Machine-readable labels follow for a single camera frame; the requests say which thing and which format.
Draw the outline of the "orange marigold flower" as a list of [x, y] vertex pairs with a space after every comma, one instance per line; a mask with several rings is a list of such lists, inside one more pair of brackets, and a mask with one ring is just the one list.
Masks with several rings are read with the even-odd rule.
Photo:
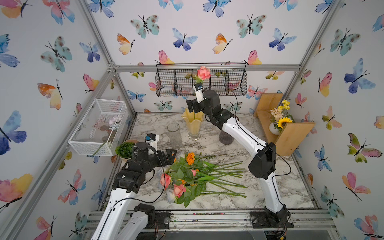
[[195, 153], [188, 153], [186, 155], [186, 162], [189, 166], [194, 166], [195, 168], [204, 168], [205, 166], [208, 166], [210, 163], [207, 163], [208, 160], [218, 158], [218, 157], [226, 157], [227, 154], [221, 154], [221, 155], [203, 155], [202, 153], [199, 153], [196, 155]]

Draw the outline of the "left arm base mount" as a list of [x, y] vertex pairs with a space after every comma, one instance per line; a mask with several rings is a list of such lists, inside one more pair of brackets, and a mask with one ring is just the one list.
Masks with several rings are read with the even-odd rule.
[[159, 212], [154, 206], [147, 204], [139, 204], [134, 208], [134, 213], [143, 213], [148, 217], [145, 230], [167, 230], [171, 222], [171, 213]]

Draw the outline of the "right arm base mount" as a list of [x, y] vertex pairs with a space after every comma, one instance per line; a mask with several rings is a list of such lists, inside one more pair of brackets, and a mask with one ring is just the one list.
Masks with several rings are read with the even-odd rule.
[[283, 208], [276, 213], [267, 208], [263, 211], [250, 212], [250, 217], [254, 229], [294, 228], [294, 224], [289, 222], [291, 214], [286, 206], [283, 206]]

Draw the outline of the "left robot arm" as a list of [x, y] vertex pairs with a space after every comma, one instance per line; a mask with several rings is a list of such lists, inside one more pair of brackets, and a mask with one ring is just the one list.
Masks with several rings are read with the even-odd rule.
[[93, 233], [92, 240], [135, 240], [145, 228], [155, 225], [156, 200], [138, 199], [147, 173], [174, 163], [177, 150], [160, 151], [157, 143], [137, 143], [133, 157], [115, 177], [106, 210]]

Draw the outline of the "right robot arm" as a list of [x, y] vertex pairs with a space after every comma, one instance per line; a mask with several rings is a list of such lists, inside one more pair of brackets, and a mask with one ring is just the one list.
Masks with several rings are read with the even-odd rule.
[[229, 134], [239, 142], [250, 154], [250, 173], [256, 177], [261, 185], [266, 211], [274, 216], [288, 214], [286, 205], [276, 183], [277, 148], [273, 143], [267, 143], [256, 137], [246, 129], [230, 111], [222, 108], [220, 96], [212, 90], [205, 90], [201, 84], [194, 86], [196, 98], [187, 100], [188, 111], [202, 112], [208, 117], [208, 122]]

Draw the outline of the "pink rose tall stem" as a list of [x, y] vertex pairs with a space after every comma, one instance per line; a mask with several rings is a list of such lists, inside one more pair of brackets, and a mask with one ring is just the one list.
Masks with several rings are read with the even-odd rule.
[[211, 78], [211, 70], [205, 66], [202, 66], [197, 70], [197, 74], [195, 76], [196, 84], [203, 83], [206, 80]]

